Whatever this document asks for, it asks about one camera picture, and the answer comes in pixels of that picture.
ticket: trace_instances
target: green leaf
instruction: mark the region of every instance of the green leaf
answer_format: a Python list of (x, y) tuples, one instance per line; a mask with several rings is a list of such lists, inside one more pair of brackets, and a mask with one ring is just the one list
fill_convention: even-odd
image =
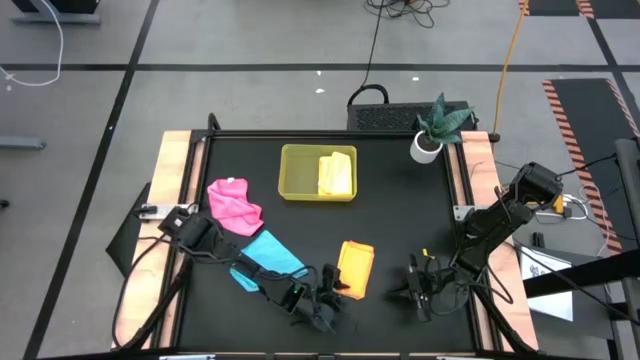
[(425, 130), (426, 132), (431, 132), (431, 127), (429, 126), (429, 123), (422, 120), (422, 116), (420, 116), (420, 114), (416, 114), (416, 116), (418, 117), (418, 124), (420, 124), (420, 128), (422, 128), (422, 130)]
[(434, 138), (434, 140), (442, 144), (456, 144), (462, 141), (462, 139), (460, 139), (460, 137), (456, 134), (447, 134), (444, 136), (439, 136)]
[(446, 135), (453, 130), (457, 129), (462, 123), (471, 115), (473, 108), (456, 110), (447, 115), (442, 123), (442, 126), (433, 129), (434, 136)]
[(440, 96), (438, 96), (436, 102), (433, 103), (433, 107), (431, 107), (431, 112), (429, 113), (429, 119), (434, 127), (442, 126), (445, 105), (444, 93), (440, 93)]

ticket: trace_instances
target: blue cloth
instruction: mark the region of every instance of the blue cloth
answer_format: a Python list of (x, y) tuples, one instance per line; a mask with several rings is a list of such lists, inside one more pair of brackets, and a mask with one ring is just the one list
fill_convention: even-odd
[[(242, 253), (252, 258), (263, 268), (277, 271), (281, 274), (294, 272), (304, 266), (304, 264), (284, 247), (278, 239), (273, 237), (268, 230), (260, 233), (257, 239), (242, 249)], [(258, 291), (258, 285), (236, 269), (231, 268), (229, 273), (231, 273), (231, 276), (248, 292)], [(300, 278), (306, 274), (307, 270), (304, 270), (296, 274), (295, 277)]]

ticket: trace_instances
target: yellow cloth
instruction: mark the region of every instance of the yellow cloth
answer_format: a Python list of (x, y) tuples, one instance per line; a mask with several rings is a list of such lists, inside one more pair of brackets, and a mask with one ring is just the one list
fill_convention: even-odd
[(355, 241), (342, 243), (338, 269), (340, 281), (349, 285), (348, 289), (337, 290), (339, 294), (360, 300), (364, 298), (373, 266), (373, 247)]
[(322, 156), (318, 169), (318, 194), (351, 195), (351, 157), (334, 151)]

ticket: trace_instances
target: white flower pot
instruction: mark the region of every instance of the white flower pot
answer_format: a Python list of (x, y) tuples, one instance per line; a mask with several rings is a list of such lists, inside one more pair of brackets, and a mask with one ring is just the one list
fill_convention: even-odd
[(411, 143), (411, 148), (409, 149), (409, 153), (411, 154), (411, 157), (413, 158), (413, 160), (415, 160), (416, 162), (420, 164), (429, 164), (433, 160), (435, 160), (436, 156), (438, 156), (438, 154), (440, 153), (440, 150), (442, 150), (442, 144), (438, 146), (437, 150), (434, 150), (434, 151), (424, 150), (420, 148), (420, 145), (418, 145), (418, 137), (423, 135), (424, 135), (424, 130), (416, 134), (416, 136), (413, 138), (413, 142)]

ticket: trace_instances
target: pink cloth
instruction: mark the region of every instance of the pink cloth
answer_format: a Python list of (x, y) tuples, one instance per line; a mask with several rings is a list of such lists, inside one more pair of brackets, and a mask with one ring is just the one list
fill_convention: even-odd
[(247, 201), (249, 184), (245, 179), (218, 179), (209, 185), (211, 216), (227, 230), (251, 236), (262, 226), (262, 208)]

